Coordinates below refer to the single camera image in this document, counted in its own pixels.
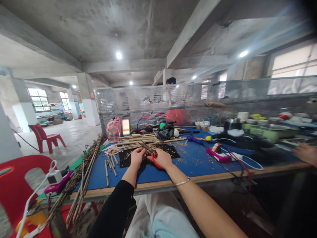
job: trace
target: red bag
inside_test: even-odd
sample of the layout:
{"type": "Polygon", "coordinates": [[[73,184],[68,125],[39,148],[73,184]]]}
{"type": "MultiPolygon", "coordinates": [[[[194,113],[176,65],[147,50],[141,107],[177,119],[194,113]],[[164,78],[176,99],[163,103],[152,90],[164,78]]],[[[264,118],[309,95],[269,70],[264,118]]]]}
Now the red bag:
{"type": "Polygon", "coordinates": [[[174,126],[184,126],[190,124],[192,116],[183,109],[169,110],[165,116],[166,122],[177,121],[174,126]]]}

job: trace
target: pink water bottle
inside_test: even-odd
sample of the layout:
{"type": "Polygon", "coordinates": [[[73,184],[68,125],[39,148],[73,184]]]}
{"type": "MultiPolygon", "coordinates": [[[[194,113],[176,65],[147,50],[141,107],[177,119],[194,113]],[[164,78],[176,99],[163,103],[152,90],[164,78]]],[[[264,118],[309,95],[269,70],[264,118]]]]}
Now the pink water bottle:
{"type": "Polygon", "coordinates": [[[114,117],[111,121],[107,124],[107,133],[108,133],[108,140],[120,140],[121,136],[121,123],[120,118],[114,117]]]}

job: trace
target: blue table mat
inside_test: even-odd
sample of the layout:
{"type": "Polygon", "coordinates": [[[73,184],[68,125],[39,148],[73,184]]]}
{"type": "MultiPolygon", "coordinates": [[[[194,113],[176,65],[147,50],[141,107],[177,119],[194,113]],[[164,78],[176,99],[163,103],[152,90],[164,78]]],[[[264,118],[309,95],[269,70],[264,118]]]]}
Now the blue table mat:
{"type": "MultiPolygon", "coordinates": [[[[198,138],[205,138],[205,136],[211,136],[211,133],[200,131],[199,134],[195,134],[194,136],[198,138]]],[[[208,147],[213,146],[213,144],[209,144],[207,142],[204,142],[204,144],[208,147]]],[[[173,145],[176,148],[177,152],[179,153],[181,157],[179,159],[173,159],[173,164],[177,165],[177,167],[189,177],[219,174],[219,173],[227,172],[206,153],[206,149],[201,145],[198,145],[194,142],[188,142],[188,144],[185,145],[184,140],[172,142],[170,143],[170,145],[173,145]]],[[[250,156],[253,153],[252,151],[249,151],[249,150],[239,149],[239,148],[235,148],[228,145],[226,147],[232,152],[236,152],[238,154],[242,154],[246,156],[250,156]]],[[[288,162],[295,163],[299,161],[297,158],[295,158],[292,155],[291,152],[287,152],[287,151],[285,152],[287,154],[288,162]]],[[[105,168],[106,159],[107,159],[107,156],[103,152],[96,159],[92,168],[92,172],[91,172],[91,176],[90,176],[90,180],[89,180],[89,184],[87,188],[88,190],[101,189],[101,188],[107,187],[106,168],[105,168]]],[[[119,155],[116,155],[116,159],[120,161],[119,155]]],[[[251,166],[254,166],[256,168],[258,167],[258,165],[255,162],[249,160],[246,157],[243,157],[243,160],[245,160],[251,166]]],[[[229,164],[222,164],[222,165],[226,167],[227,169],[229,169],[230,171],[241,170],[241,167],[238,161],[234,161],[229,164]]],[[[117,177],[115,176],[113,171],[110,172],[110,168],[108,167],[109,187],[115,187],[118,184],[118,182],[121,180],[121,178],[123,177],[126,170],[128,169],[128,168],[120,168],[120,165],[115,165],[115,166],[116,166],[115,170],[118,175],[117,177]]],[[[141,168],[138,171],[137,183],[157,182],[157,181],[164,181],[164,180],[170,180],[167,173],[165,171],[159,171],[156,167],[152,165],[141,166],[141,168]]]]}

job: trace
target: wooden table edge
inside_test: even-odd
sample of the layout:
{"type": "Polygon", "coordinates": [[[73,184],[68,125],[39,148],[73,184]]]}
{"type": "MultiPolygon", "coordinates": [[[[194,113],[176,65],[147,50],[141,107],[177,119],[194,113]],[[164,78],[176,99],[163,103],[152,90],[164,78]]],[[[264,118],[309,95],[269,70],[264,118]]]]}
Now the wooden table edge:
{"type": "MultiPolygon", "coordinates": [[[[252,174],[252,176],[260,176],[264,174],[271,174],[271,173],[283,172],[283,171],[292,171],[292,170],[304,169],[309,167],[311,167],[310,164],[307,164],[305,162],[297,162],[297,163],[291,163],[286,165],[265,167],[264,170],[261,170],[261,171],[254,170],[254,169],[251,169],[249,171],[252,174]]],[[[237,176],[240,176],[241,171],[235,171],[233,173],[237,176]]],[[[230,173],[224,172],[220,174],[201,175],[201,176],[191,177],[191,180],[194,181],[195,183],[202,183],[202,182],[225,180],[225,179],[231,179],[231,178],[232,178],[232,175],[230,173]]],[[[138,191],[144,191],[149,189],[158,189],[158,188],[165,188],[165,187],[172,187],[172,186],[175,186],[175,185],[172,183],[171,180],[139,183],[137,185],[137,188],[134,191],[138,192],[138,191]]],[[[88,190],[85,198],[107,196],[107,195],[110,195],[114,189],[115,187],[88,190]]],[[[70,199],[73,200],[76,194],[77,192],[72,193],[72,195],[70,196],[70,199]]]]}

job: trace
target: white pants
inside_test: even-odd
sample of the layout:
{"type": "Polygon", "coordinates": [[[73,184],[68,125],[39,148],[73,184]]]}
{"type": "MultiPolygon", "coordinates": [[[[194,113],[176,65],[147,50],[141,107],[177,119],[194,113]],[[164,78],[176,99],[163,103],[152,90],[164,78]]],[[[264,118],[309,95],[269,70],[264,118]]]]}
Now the white pants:
{"type": "Polygon", "coordinates": [[[126,238],[199,238],[172,192],[139,195],[134,198],[137,209],[126,238]]]}

